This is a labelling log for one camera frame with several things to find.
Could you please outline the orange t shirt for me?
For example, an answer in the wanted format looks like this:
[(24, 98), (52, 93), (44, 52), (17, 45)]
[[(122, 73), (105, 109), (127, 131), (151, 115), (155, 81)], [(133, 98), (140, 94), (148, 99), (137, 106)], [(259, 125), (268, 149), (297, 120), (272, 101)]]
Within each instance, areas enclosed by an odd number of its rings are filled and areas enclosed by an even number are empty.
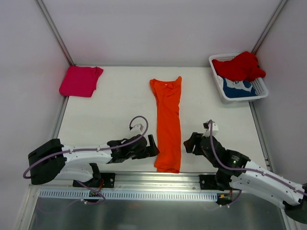
[(150, 80), (157, 106), (159, 154), (154, 163), (161, 173), (179, 173), (181, 167), (181, 126), (179, 104), (182, 77), (175, 81)]

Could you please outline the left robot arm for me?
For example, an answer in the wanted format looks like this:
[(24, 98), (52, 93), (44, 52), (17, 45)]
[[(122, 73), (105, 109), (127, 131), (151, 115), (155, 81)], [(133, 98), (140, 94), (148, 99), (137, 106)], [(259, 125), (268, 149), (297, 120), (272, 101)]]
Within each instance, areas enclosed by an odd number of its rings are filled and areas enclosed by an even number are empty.
[(125, 160), (139, 160), (159, 154), (152, 135), (141, 134), (129, 139), (110, 140), (98, 147), (72, 147), (52, 139), (28, 154), (29, 170), (24, 178), (33, 185), (47, 184), (53, 180), (69, 180), (74, 187), (85, 184), (98, 187), (103, 178), (99, 164), (123, 163)]

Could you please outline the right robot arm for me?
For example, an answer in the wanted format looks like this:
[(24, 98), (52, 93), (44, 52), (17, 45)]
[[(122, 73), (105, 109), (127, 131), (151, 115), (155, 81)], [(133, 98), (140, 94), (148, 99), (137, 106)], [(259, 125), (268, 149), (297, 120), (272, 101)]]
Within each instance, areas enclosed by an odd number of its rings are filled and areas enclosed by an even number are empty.
[(205, 189), (248, 192), (284, 210), (289, 218), (306, 224), (306, 184), (289, 181), (259, 166), (248, 156), (225, 149), (215, 137), (194, 132), (184, 141), (184, 146), (187, 153), (204, 156), (217, 168), (215, 175), (200, 177)]

